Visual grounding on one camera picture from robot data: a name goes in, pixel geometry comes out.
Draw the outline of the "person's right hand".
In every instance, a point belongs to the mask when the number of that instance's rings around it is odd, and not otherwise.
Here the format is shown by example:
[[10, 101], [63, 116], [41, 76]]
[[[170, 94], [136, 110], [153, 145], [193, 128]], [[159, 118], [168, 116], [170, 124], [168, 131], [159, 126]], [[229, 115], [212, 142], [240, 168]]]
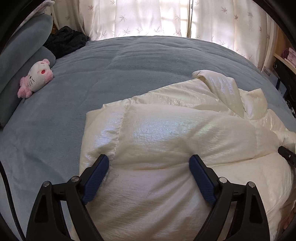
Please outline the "person's right hand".
[[289, 215], [282, 222], [282, 224], [280, 226], [280, 233], [282, 233], [284, 230], [287, 229], [287, 227], [289, 226], [289, 224], [292, 222], [293, 218], [295, 217], [295, 213], [296, 213], [296, 206], [294, 206], [294, 208], [290, 211]]

